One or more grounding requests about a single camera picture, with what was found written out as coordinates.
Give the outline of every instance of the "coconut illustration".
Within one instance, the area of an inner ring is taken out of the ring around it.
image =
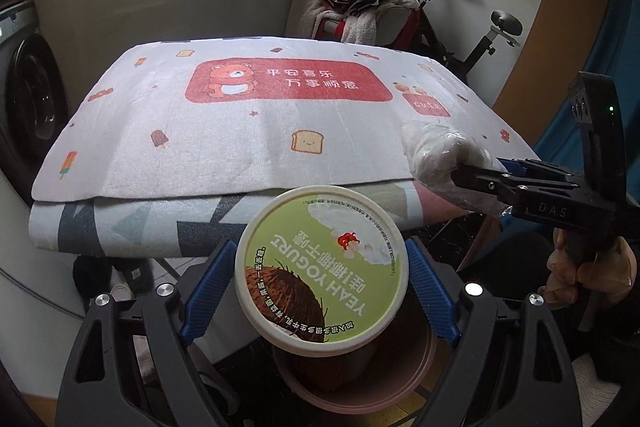
[[[324,328],[322,306],[311,288],[300,277],[285,268],[273,266],[264,266],[260,272],[254,268],[245,268],[244,272],[251,298],[267,320],[304,341],[324,342],[324,333],[316,332]],[[260,288],[258,288],[260,279],[264,282],[267,296],[260,294]],[[282,317],[278,317],[276,312],[266,304],[268,298],[282,311]],[[287,325],[286,317],[292,318],[293,324],[297,324],[298,327],[293,328],[292,325]],[[304,325],[307,330],[302,331],[300,325]],[[313,328],[312,333],[308,331],[309,327]]]

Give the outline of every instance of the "popsicle illustration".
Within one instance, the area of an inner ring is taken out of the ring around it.
[[[164,149],[164,144],[169,141],[161,130],[157,129],[151,133],[151,141],[154,143],[154,147],[162,147]]]
[[[368,53],[356,52],[356,55],[360,55],[361,57],[373,58],[374,60],[380,60],[380,58],[376,57],[376,55],[369,55]]]
[[[73,165],[74,160],[76,159],[76,156],[78,156],[78,151],[71,151],[69,154],[66,155],[65,162],[62,164],[62,167],[60,168],[60,179],[62,179],[62,176],[64,176],[67,172],[69,172],[69,169],[71,168],[71,165]]]
[[[109,89],[103,89],[101,91],[98,91],[95,94],[92,94],[86,101],[93,102],[94,100],[97,100],[98,98],[111,94],[112,92],[113,92],[113,87],[110,87]]]

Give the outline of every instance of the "yogurt cup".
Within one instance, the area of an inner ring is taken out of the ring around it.
[[[271,344],[334,357],[375,339],[406,292],[409,264],[398,227],[348,188],[281,194],[244,230],[236,254],[240,305]]]

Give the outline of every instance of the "black cushion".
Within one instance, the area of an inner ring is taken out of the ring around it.
[[[491,14],[491,22],[509,35],[522,35],[522,23],[510,13],[496,10]]]

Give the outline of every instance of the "white plastic bag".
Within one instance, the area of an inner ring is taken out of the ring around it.
[[[457,187],[451,173],[459,165],[506,172],[489,151],[464,132],[442,124],[410,121],[402,127],[402,146],[411,174],[431,192],[460,208],[499,217],[507,209],[496,196]]]

